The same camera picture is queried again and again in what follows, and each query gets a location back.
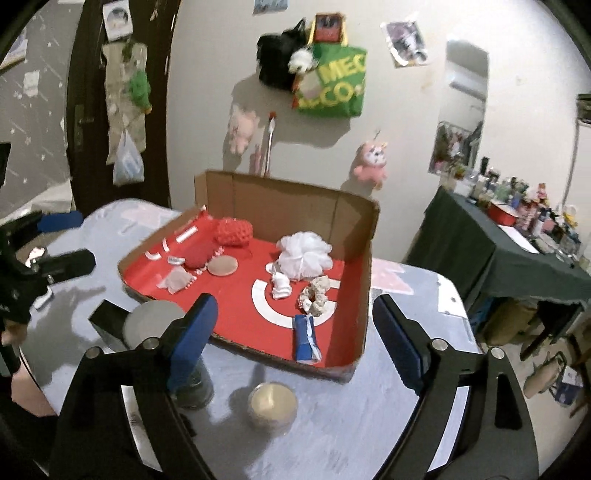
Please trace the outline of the dark wooden door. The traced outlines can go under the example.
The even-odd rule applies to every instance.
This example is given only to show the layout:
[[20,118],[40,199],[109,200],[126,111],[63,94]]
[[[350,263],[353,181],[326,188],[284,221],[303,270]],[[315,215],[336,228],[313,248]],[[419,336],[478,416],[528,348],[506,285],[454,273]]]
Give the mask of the dark wooden door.
[[[70,57],[66,96],[67,159],[76,208],[88,216],[115,200],[170,204],[166,103],[177,1],[130,1],[121,12],[110,1],[84,3]],[[137,70],[147,74],[151,112],[129,97]],[[113,164],[127,130],[141,154],[144,181],[116,187]]]

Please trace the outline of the white gauze cloth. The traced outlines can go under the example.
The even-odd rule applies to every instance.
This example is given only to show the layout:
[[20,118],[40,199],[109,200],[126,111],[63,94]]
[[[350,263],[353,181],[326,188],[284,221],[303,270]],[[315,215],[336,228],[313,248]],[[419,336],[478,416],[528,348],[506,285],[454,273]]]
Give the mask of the white gauze cloth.
[[197,277],[187,272],[183,267],[176,266],[157,284],[157,288],[166,290],[170,295],[174,295],[190,287],[196,279]]

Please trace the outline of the red handled stick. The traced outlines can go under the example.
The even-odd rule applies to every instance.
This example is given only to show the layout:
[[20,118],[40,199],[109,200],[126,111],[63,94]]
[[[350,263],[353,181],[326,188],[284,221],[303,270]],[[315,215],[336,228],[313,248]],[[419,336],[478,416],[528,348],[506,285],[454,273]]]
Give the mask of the red handled stick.
[[270,176],[271,150],[273,150],[273,136],[276,131],[276,112],[270,112],[269,125],[267,126],[266,155],[264,156],[263,176]]

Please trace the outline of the white mesh bath pouf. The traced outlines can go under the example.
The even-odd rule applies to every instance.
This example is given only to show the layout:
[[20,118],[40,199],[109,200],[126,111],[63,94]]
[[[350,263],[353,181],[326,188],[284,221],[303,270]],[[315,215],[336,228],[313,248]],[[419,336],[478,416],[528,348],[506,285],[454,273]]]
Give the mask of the white mesh bath pouf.
[[290,280],[314,279],[334,265],[332,245],[315,232],[301,231],[283,236],[276,242],[276,247],[280,250],[276,267]]

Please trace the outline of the red cardboard box tray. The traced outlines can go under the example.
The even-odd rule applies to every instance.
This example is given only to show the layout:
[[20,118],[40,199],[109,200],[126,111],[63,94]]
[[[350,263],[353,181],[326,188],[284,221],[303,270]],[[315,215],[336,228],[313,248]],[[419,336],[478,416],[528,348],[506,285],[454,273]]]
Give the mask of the red cardboard box tray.
[[120,261],[124,285],[188,309],[214,297],[215,339],[348,382],[365,351],[380,209],[344,191],[223,171]]

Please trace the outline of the green tote bag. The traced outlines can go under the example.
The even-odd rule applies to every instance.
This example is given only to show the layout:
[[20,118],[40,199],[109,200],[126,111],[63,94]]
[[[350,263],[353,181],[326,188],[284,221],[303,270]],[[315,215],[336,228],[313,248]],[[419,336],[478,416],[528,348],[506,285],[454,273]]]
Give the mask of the green tote bag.
[[315,15],[304,47],[314,51],[318,66],[295,75],[294,110],[322,118],[359,117],[365,99],[367,50],[349,45],[346,16]]

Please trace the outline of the red heart plush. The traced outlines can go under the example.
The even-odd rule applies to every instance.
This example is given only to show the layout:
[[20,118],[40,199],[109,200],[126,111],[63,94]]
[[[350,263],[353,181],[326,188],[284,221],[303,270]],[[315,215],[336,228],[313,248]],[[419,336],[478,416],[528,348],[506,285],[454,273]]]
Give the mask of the red heart plush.
[[211,240],[192,244],[182,253],[184,266],[189,270],[200,270],[211,260],[216,251],[217,245]]

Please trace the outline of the pink fox plush on wall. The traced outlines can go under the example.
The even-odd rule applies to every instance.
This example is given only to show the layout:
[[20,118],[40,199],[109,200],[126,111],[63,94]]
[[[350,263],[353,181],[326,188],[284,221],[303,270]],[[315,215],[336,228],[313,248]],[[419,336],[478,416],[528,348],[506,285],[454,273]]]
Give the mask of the pink fox plush on wall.
[[387,177],[387,142],[367,141],[360,145],[356,153],[353,176],[360,182],[372,183],[375,190],[380,190]]

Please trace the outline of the blue tissue pack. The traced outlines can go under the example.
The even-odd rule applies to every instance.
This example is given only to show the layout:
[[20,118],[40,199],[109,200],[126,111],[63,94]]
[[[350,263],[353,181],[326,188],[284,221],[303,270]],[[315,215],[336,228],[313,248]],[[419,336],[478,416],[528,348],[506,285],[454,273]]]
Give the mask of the blue tissue pack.
[[311,315],[294,316],[294,360],[308,365],[322,360],[322,352],[315,337],[314,318]]

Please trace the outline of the green plush on door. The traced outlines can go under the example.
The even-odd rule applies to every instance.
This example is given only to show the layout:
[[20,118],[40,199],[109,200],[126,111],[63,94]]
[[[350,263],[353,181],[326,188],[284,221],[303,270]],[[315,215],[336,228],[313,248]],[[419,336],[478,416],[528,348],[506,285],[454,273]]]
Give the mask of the green plush on door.
[[149,114],[152,105],[149,100],[151,86],[147,74],[144,70],[137,70],[130,78],[127,91],[131,102],[141,109],[145,114]]

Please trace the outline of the beige crochet scrunchie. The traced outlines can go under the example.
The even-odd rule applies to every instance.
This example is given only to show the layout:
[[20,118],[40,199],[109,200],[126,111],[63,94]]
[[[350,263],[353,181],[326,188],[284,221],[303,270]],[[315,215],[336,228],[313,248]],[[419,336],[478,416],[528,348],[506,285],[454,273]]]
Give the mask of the beige crochet scrunchie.
[[297,307],[308,315],[320,317],[325,313],[329,289],[331,289],[331,280],[328,276],[319,276],[311,280],[298,295]]

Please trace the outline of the blue fluffy table blanket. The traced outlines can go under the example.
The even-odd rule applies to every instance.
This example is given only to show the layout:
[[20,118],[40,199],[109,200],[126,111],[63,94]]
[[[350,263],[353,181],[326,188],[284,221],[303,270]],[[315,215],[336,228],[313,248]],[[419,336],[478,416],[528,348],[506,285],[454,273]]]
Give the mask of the blue fluffy table blanket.
[[[58,284],[53,299],[33,311],[23,355],[51,407],[59,412],[84,352],[106,349],[88,320],[104,300],[132,311],[139,303],[124,286],[117,265],[132,249],[178,212],[139,200],[116,201],[92,213],[81,227],[47,243],[58,255],[82,248],[95,256],[91,275]],[[477,353],[464,304],[443,275],[373,259],[372,300],[381,293],[400,301],[407,316],[431,337],[461,351]],[[205,409],[186,411],[197,431],[197,448],[217,479],[372,479],[383,465],[416,406],[418,396],[403,385],[369,320],[365,353],[348,383],[288,371],[263,357],[208,344],[204,363],[214,388]],[[253,425],[247,397],[263,381],[294,390],[297,418],[286,433],[266,433]],[[65,479],[140,479],[123,473],[114,447],[90,459]]]

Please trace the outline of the table with green cloth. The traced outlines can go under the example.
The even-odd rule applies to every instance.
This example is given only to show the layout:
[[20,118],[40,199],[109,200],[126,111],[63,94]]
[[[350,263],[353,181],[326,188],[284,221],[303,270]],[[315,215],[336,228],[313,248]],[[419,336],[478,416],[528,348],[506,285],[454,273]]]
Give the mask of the table with green cloth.
[[406,257],[451,280],[466,307],[479,297],[590,302],[590,275],[553,255],[530,253],[477,206],[439,188]]

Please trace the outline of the white sock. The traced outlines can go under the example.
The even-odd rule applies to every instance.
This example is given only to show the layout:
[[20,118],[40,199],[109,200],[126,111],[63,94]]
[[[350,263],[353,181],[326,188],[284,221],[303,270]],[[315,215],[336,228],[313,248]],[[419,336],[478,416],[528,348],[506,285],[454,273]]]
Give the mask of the white sock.
[[290,278],[288,278],[286,274],[283,274],[280,271],[273,272],[271,282],[273,283],[273,289],[271,290],[271,296],[273,299],[286,299],[293,293],[293,287],[290,285]]

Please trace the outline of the photo collage on wall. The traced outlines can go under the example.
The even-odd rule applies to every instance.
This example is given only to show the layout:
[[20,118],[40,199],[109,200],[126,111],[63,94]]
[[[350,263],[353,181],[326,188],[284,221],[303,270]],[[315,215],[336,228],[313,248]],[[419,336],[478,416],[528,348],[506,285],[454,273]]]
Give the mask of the photo collage on wall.
[[381,24],[386,42],[398,68],[427,65],[430,55],[416,21],[385,22]]

